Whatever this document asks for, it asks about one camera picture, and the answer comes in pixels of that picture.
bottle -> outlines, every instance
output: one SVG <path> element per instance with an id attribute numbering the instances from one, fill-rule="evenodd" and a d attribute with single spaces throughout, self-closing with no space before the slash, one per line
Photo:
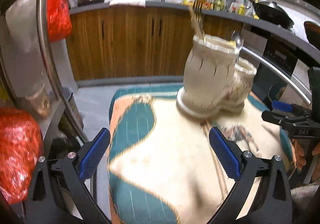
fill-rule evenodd
<path id="1" fill-rule="evenodd" d="M 222 8 L 222 0 L 218 0 L 216 6 L 214 7 L 215 11 L 220 11 Z"/>
<path id="2" fill-rule="evenodd" d="M 243 15 L 244 15 L 244 9 L 245 9 L 245 7 L 244 7 L 244 5 L 242 4 L 242 5 L 239 7 L 238 14 L 243 16 Z"/>
<path id="3" fill-rule="evenodd" d="M 215 5 L 216 5 L 215 0 L 211 0 L 210 9 L 214 10 Z"/>
<path id="4" fill-rule="evenodd" d="M 222 8 L 222 11 L 225 11 L 225 12 L 228 12 L 228 0 L 223 0 L 223 8 Z"/>
<path id="5" fill-rule="evenodd" d="M 204 5 L 205 5 L 204 9 L 210 9 L 210 0 L 206 0 Z"/>

ceramic utensil holder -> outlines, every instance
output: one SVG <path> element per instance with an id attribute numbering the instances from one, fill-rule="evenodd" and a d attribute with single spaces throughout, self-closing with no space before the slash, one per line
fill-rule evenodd
<path id="1" fill-rule="evenodd" d="M 253 79 L 257 69 L 247 60 L 239 57 L 235 65 L 235 73 L 230 86 L 229 93 L 221 101 L 221 109 L 231 112 L 241 112 L 244 107 L 244 100 L 249 96 Z"/>
<path id="2" fill-rule="evenodd" d="M 204 43 L 196 35 L 186 61 L 183 86 L 177 105 L 197 118 L 207 118 L 220 109 L 234 80 L 236 56 L 239 52 L 229 41 L 206 35 Z"/>

tiled floor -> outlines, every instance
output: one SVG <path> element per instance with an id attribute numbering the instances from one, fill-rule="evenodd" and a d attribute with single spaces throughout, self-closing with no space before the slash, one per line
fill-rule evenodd
<path id="1" fill-rule="evenodd" d="M 79 88 L 75 101 L 83 117 L 84 133 L 89 140 L 93 140 L 102 127 L 109 128 L 109 107 L 115 92 L 120 88 L 134 86 L 149 87 L 150 84 Z M 97 202 L 104 214 L 111 218 L 108 186 L 107 158 L 104 155 L 97 168 Z"/>

frying pan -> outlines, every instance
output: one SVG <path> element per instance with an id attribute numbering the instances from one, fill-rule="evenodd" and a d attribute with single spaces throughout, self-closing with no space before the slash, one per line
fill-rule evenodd
<path id="1" fill-rule="evenodd" d="M 259 18 L 276 25 L 281 25 L 285 29 L 290 29 L 294 25 L 292 19 L 277 3 L 267 1 L 255 3 L 254 0 L 250 1 Z"/>
<path id="2" fill-rule="evenodd" d="M 311 21 L 305 21 L 303 25 L 309 43 L 320 49 L 320 26 Z"/>

patterned fabric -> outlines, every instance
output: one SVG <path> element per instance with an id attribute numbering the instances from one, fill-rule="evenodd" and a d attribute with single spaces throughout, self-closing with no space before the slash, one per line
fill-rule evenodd
<path id="1" fill-rule="evenodd" d="M 261 119 L 265 106 L 253 95 L 241 114 L 220 112 L 215 119 L 198 121 L 178 111 L 180 87 L 127 89 L 113 98 L 107 152 L 114 224 L 207 223 L 234 184 L 209 145 L 212 126 L 256 156 L 281 155 L 292 171 L 288 137 Z M 248 212 L 259 181 L 240 217 Z"/>

